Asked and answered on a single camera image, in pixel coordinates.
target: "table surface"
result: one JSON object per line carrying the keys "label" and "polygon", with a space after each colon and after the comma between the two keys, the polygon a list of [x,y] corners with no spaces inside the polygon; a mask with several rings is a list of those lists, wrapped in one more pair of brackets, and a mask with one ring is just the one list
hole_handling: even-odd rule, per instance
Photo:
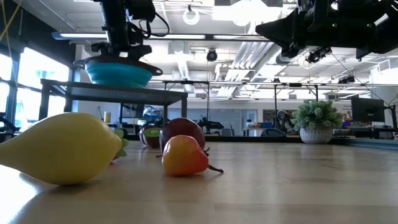
{"label": "table surface", "polygon": [[0,223],[397,223],[398,153],[347,146],[213,143],[224,169],[165,177],[158,150],[83,185],[56,187],[0,166]]}

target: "yellow cable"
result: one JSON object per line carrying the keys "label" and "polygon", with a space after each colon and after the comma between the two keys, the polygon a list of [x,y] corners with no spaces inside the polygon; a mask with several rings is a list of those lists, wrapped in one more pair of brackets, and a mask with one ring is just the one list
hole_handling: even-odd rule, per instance
{"label": "yellow cable", "polygon": [[[1,7],[2,7],[2,18],[4,19],[4,25],[6,26],[7,25],[7,19],[6,19],[6,8],[4,6],[4,0],[2,0]],[[9,37],[8,37],[8,31],[7,30],[6,30],[6,37],[7,37],[8,53],[10,55],[10,58],[12,58],[10,40],[9,40]]]}
{"label": "yellow cable", "polygon": [[12,16],[10,18],[10,21],[8,22],[8,24],[6,25],[6,28],[4,29],[4,31],[0,35],[0,41],[4,37],[4,34],[6,34],[6,32],[8,31],[8,28],[10,27],[12,21],[14,20],[15,16],[17,15],[18,9],[21,7],[21,4],[22,4],[22,0],[19,0],[18,6],[15,9],[14,13],[12,14]]}

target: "potted plant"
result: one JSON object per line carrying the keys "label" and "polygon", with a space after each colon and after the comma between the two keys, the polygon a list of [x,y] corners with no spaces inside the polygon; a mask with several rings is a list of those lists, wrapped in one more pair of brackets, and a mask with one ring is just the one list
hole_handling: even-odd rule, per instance
{"label": "potted plant", "polygon": [[341,113],[332,107],[332,101],[304,100],[304,104],[293,112],[295,130],[307,144],[326,144],[331,140],[333,128],[340,128]]}

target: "plastic fruit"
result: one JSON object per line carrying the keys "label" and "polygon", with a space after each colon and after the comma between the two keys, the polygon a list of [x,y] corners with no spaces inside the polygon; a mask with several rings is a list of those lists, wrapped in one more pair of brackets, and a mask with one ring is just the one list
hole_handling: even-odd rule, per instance
{"label": "plastic fruit", "polygon": [[159,144],[160,130],[161,128],[149,128],[143,132],[142,136],[147,146],[153,149],[156,149],[160,146]]}
{"label": "plastic fruit", "polygon": [[125,155],[122,136],[92,115],[59,114],[0,144],[0,164],[50,184],[79,184]]}
{"label": "plastic fruit", "polygon": [[166,125],[166,127],[160,132],[160,147],[161,151],[164,151],[164,147],[167,141],[178,135],[186,135],[195,138],[199,146],[205,149],[205,134],[202,129],[195,122],[187,118],[175,118]]}
{"label": "plastic fruit", "polygon": [[144,140],[144,131],[145,130],[147,130],[147,129],[150,129],[150,128],[155,128],[155,126],[152,126],[152,125],[148,125],[148,126],[145,126],[145,127],[143,127],[143,128],[141,128],[141,130],[139,131],[139,140],[141,141],[141,143],[143,143],[144,145],[147,145],[146,143],[145,143],[145,140]]}
{"label": "plastic fruit", "polygon": [[207,168],[223,173],[209,165],[209,160],[191,136],[175,136],[166,143],[163,157],[163,170],[166,175],[185,176],[205,171]]}

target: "computer monitor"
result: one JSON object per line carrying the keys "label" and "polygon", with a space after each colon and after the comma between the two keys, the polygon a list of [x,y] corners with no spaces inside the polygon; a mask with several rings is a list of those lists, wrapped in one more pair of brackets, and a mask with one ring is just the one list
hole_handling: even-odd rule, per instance
{"label": "computer monitor", "polygon": [[384,101],[366,98],[352,98],[353,121],[385,122]]}
{"label": "computer monitor", "polygon": [[122,116],[123,118],[142,118],[144,114],[145,105],[123,104]]}

